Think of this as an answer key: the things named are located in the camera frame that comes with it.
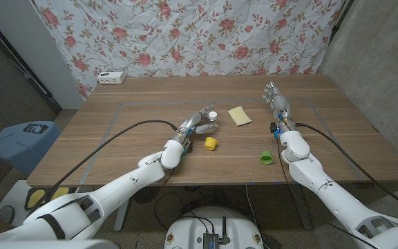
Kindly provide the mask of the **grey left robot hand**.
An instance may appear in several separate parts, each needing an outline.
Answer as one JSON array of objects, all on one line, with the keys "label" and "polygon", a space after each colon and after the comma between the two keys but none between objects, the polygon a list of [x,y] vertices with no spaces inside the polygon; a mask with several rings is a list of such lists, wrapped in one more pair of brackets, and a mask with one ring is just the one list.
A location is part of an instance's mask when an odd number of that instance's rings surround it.
[{"label": "grey left robot hand", "polygon": [[199,112],[194,113],[190,118],[184,120],[171,139],[184,147],[188,147],[190,143],[189,136],[193,132],[204,134],[210,129],[217,129],[218,123],[209,118],[209,113],[212,109],[213,105],[206,106]]}]

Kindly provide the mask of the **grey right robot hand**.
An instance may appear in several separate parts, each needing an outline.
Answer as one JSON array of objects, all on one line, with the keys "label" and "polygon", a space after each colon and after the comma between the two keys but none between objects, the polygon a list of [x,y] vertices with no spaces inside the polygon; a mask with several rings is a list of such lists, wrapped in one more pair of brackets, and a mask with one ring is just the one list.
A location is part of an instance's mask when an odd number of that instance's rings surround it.
[{"label": "grey right robot hand", "polygon": [[274,122],[276,123],[278,134],[295,130],[295,122],[292,119],[292,110],[288,99],[279,91],[273,81],[265,85],[262,99],[266,101],[272,109]]}]

